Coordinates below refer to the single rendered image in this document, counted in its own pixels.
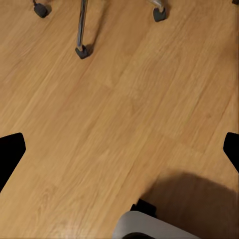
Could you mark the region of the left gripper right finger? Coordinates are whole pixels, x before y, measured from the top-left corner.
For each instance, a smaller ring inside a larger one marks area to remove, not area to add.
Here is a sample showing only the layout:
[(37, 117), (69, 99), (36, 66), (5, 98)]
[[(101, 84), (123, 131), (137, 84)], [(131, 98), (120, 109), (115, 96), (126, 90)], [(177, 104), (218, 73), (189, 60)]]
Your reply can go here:
[(239, 173), (239, 134), (228, 132), (223, 150)]

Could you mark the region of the swivel chair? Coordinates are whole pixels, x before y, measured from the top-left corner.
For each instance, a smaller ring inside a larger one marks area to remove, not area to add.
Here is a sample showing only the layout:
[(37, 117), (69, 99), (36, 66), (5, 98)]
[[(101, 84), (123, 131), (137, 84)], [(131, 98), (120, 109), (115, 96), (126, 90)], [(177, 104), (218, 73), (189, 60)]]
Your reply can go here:
[[(147, 0), (151, 4), (155, 5), (157, 8), (153, 10), (154, 20), (157, 22), (159, 19), (166, 19), (166, 12), (163, 3), (160, 0)], [(47, 9), (42, 4), (36, 4), (36, 0), (32, 0), (32, 4), (34, 4), (34, 12), (40, 17), (43, 17), (44, 13), (47, 13)], [(85, 19), (87, 13), (87, 4), (88, 0), (81, 0), (81, 9), (80, 9), (80, 18), (79, 18), (79, 28), (78, 28), (78, 46), (75, 47), (80, 60), (88, 55), (88, 51), (83, 45), (83, 33), (85, 26)]]

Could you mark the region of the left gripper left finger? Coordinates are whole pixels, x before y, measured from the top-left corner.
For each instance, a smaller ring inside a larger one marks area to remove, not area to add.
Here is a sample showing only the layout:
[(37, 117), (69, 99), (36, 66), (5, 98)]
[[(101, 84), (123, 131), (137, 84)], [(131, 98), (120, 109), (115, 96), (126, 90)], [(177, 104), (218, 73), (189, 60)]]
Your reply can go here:
[(0, 138), (0, 192), (26, 152), (21, 132)]

